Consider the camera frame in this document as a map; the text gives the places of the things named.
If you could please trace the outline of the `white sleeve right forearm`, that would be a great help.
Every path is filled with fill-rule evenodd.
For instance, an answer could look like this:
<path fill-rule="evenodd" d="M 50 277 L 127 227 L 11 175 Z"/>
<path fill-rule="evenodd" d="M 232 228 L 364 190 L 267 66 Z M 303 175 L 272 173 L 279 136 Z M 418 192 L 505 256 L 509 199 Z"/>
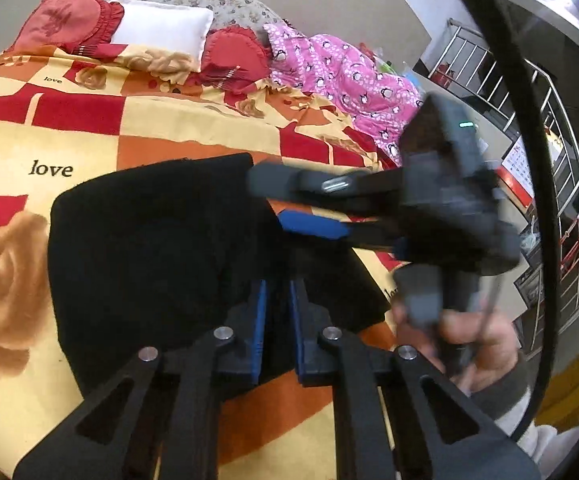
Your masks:
<path fill-rule="evenodd" d="M 497 426 L 511 436 L 529 405 L 531 390 L 527 363 L 518 352 L 513 368 L 492 385 L 471 394 L 471 399 Z M 518 445 L 537 463 L 540 463 L 549 444 L 557 437 L 550 425 L 530 424 Z"/>

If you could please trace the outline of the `person right hand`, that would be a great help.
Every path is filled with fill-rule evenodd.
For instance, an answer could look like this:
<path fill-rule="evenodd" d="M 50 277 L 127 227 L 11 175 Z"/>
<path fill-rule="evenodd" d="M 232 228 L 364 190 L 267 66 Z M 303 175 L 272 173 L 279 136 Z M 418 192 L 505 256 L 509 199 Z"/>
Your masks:
<path fill-rule="evenodd" d="M 391 315 L 395 323 L 398 346 L 408 344 L 431 361 L 438 370 L 446 367 L 439 359 L 436 341 L 413 327 L 407 309 L 398 297 L 391 300 Z M 518 339 L 513 324 L 502 312 L 442 313 L 438 328 L 439 338 L 450 346 L 465 346 L 474 350 L 472 361 L 457 376 L 449 375 L 452 382 L 465 393 L 475 393 L 492 386 L 503 378 L 519 361 Z"/>

